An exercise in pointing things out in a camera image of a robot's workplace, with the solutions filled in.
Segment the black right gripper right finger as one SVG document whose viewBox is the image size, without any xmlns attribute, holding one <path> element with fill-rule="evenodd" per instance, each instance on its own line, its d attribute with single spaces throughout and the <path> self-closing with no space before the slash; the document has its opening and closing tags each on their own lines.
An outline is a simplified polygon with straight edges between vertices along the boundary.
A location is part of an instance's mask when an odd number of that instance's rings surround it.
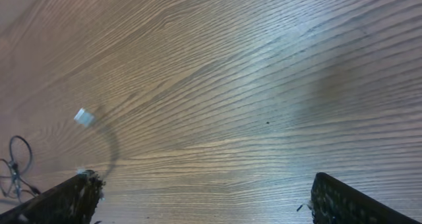
<svg viewBox="0 0 422 224">
<path fill-rule="evenodd" d="M 314 224 L 421 224 L 338 179 L 319 172 L 306 206 Z"/>
</svg>

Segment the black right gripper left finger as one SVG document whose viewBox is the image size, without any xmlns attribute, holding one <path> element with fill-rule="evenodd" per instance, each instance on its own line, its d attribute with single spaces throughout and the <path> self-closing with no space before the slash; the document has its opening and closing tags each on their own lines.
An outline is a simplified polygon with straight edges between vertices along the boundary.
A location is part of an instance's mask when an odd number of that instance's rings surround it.
<svg viewBox="0 0 422 224">
<path fill-rule="evenodd" d="M 1 214 L 1 224 L 90 224 L 103 197 L 105 181 L 83 171 Z"/>
</svg>

